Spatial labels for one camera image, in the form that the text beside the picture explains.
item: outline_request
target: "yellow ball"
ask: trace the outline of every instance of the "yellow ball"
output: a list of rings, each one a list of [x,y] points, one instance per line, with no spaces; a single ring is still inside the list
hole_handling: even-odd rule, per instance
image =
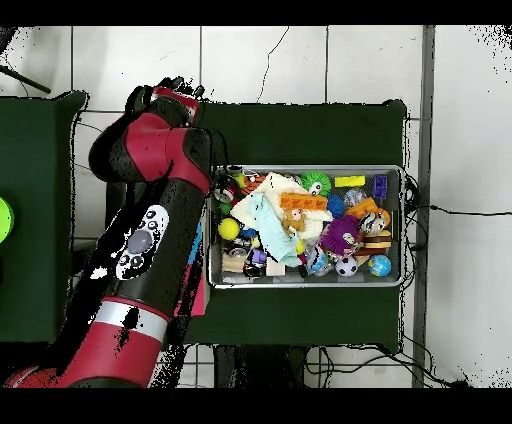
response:
[[[304,253],[304,242],[302,240],[299,240],[297,243],[297,254],[302,255]]]
[[[218,229],[224,240],[234,240],[240,232],[240,227],[233,218],[224,218],[220,221]]]

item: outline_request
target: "dark green tabletop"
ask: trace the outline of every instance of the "dark green tabletop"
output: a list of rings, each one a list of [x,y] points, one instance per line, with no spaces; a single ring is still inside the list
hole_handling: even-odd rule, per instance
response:
[[[401,107],[207,104],[198,126],[221,132],[232,164],[402,165]],[[223,159],[216,146],[217,158]],[[398,287],[211,289],[189,343],[381,343],[398,350]]]
[[[0,197],[15,225],[0,243],[0,342],[49,342],[70,270],[70,143],[86,94],[0,97]]]

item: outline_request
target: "orange lego brick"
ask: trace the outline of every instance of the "orange lego brick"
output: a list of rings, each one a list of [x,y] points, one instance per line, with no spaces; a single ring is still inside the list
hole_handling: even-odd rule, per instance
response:
[[[325,211],[327,209],[327,198],[311,194],[282,193],[279,206],[283,209]]]
[[[352,215],[355,216],[357,219],[361,219],[368,212],[380,212],[384,216],[384,219],[386,220],[386,227],[391,222],[391,218],[389,216],[388,211],[379,208],[375,204],[375,200],[373,200],[371,197],[368,197],[367,199],[364,199],[361,203],[358,203],[357,205],[351,207],[348,211],[345,212],[345,215]]]

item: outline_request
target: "brown plush toy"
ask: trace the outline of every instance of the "brown plush toy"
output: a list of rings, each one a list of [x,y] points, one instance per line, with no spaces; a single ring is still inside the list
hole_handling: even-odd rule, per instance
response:
[[[292,234],[290,227],[295,228],[299,232],[305,229],[304,215],[300,209],[285,209],[282,222],[286,234]]]

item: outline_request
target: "purple plush toy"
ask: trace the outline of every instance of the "purple plush toy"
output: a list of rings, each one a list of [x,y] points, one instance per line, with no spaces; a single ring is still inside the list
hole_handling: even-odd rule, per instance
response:
[[[360,237],[357,224],[357,218],[351,215],[333,220],[322,233],[322,244],[338,256],[354,253]]]

